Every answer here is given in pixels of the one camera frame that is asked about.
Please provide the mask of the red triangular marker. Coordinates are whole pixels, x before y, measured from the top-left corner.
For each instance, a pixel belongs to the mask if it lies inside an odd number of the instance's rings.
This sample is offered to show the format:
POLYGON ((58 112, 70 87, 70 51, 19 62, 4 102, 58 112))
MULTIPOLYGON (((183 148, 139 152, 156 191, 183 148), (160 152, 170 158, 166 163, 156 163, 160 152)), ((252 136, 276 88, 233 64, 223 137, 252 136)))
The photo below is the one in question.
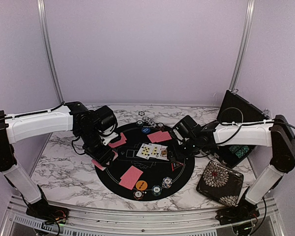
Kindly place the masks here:
POLYGON ((183 167, 184 163, 181 163, 179 161, 175 161, 171 163, 172 171, 174 172, 176 169, 183 167))

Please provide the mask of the red card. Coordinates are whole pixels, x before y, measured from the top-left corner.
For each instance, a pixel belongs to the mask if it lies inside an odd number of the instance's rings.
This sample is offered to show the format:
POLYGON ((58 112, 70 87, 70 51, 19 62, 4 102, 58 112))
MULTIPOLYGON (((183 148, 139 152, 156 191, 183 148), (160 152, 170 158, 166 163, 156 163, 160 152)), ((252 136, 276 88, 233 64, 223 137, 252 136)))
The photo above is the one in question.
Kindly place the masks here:
POLYGON ((111 148, 117 148, 123 144, 126 144, 127 138, 125 137, 123 132, 120 132, 119 136, 111 140, 110 143, 108 143, 108 146, 111 148))
POLYGON ((168 131, 157 131, 147 135, 151 143, 159 143, 171 140, 172 137, 168 131))
POLYGON ((121 177, 119 185, 132 190, 140 176, 143 174, 143 171, 140 169, 131 166, 121 177))

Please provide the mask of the red black hundred chip stack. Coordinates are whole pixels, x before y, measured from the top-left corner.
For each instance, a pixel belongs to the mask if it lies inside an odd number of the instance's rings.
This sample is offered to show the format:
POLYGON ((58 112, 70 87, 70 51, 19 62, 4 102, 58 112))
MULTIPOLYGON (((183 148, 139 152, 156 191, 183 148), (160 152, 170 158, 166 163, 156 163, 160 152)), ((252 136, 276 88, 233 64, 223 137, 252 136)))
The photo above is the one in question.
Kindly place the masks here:
POLYGON ((157 124, 157 128, 158 128, 159 130, 163 130, 163 129, 164 129, 164 124, 163 124, 163 123, 158 123, 158 124, 157 124))

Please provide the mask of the six of clubs card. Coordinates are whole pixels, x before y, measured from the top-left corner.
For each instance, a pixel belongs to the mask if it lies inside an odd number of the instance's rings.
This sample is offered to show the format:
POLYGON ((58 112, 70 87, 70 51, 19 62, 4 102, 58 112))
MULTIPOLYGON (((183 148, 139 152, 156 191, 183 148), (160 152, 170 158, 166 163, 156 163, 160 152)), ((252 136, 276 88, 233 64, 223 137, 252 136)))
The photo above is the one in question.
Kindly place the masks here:
POLYGON ((150 146, 150 157, 151 158, 159 158, 161 153, 161 145, 151 145, 150 146))

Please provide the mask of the red playing card deck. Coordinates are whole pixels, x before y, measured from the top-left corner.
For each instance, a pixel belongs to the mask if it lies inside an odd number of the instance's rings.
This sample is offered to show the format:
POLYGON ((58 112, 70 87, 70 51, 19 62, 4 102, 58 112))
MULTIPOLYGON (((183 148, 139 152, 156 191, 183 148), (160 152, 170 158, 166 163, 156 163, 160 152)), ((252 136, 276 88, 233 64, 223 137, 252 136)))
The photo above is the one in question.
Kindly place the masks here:
POLYGON ((91 160, 91 163, 92 163, 95 167, 97 167, 99 170, 101 170, 101 171, 103 171, 103 170, 106 169, 106 167, 103 167, 101 164, 99 164, 99 163, 98 163, 96 160, 94 160, 94 159, 91 160))

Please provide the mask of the blue small blind button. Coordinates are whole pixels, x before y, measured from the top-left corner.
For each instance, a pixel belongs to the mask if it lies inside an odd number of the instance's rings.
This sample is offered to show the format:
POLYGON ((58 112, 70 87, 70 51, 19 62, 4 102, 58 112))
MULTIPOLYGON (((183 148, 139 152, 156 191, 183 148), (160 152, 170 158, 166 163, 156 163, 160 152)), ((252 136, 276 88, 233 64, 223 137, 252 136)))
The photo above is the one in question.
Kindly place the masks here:
POLYGON ((144 127, 141 129, 141 131, 144 133, 144 134, 149 134, 151 132, 151 129, 148 128, 148 127, 144 127))

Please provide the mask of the blue orange chip stack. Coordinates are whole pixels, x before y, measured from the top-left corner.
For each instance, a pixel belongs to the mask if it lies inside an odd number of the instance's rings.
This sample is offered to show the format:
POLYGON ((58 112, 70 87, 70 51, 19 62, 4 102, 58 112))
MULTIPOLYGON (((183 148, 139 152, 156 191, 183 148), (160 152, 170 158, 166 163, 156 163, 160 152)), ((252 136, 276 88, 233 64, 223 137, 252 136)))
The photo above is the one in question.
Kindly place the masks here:
POLYGON ((170 177, 165 177, 162 180, 162 188, 168 189, 172 186, 173 180, 170 177))

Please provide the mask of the green fifty poker chip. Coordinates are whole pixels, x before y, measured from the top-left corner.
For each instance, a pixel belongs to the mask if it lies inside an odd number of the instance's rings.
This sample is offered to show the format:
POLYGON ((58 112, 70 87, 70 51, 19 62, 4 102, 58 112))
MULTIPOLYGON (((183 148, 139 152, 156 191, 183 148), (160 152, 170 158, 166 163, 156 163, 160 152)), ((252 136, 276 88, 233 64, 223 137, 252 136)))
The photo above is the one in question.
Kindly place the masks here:
POLYGON ((136 122, 136 125, 137 125, 138 127, 142 127, 142 126, 143 126, 143 121, 142 121, 142 120, 138 120, 138 121, 136 122))

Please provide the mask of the seven of clubs card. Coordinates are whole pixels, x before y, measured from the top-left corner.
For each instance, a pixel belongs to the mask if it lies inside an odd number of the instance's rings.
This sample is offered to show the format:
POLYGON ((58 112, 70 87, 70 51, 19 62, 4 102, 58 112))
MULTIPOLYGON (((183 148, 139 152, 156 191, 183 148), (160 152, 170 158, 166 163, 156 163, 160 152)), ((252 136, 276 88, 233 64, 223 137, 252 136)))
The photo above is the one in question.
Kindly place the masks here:
POLYGON ((149 160, 151 154, 151 146, 148 144, 142 144, 139 148, 136 156, 139 158, 143 158, 149 160))

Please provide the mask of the orange big blind button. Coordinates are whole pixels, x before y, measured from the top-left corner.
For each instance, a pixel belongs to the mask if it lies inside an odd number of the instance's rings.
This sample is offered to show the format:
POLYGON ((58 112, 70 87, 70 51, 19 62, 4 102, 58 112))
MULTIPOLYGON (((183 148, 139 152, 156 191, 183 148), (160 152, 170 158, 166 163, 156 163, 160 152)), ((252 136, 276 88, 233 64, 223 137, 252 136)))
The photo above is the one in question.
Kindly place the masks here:
POLYGON ((144 191, 147 189, 148 187, 148 183, 144 180, 140 180, 136 183, 136 189, 139 190, 139 191, 144 191))

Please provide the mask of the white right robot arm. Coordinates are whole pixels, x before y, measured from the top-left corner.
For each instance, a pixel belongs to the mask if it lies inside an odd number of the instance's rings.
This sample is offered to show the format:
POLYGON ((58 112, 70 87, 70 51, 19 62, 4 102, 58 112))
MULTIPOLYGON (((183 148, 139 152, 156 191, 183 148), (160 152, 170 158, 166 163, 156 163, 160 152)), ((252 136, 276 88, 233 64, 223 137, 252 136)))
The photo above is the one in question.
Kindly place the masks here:
POLYGON ((295 127, 283 115, 253 122, 213 121, 199 125, 185 116, 173 127, 180 151, 192 154, 205 148, 226 146, 263 147, 271 158, 255 182, 242 194, 236 206, 219 210, 217 219, 244 220, 257 213, 264 196, 295 167, 295 127))

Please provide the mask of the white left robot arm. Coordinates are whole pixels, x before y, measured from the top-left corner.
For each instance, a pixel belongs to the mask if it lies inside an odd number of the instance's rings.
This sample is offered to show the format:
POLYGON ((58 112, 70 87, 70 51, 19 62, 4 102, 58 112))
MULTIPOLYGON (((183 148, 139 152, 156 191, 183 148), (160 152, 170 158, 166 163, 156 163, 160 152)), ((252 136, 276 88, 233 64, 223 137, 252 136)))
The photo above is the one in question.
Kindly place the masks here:
POLYGON ((37 163, 48 137, 71 131, 75 141, 82 140, 81 155, 88 155, 103 167, 116 157, 109 142, 119 137, 114 112, 108 106, 89 110, 81 102, 62 102, 57 107, 25 114, 0 111, 0 173, 27 204, 27 214, 55 219, 67 209, 50 205, 29 171, 37 163))

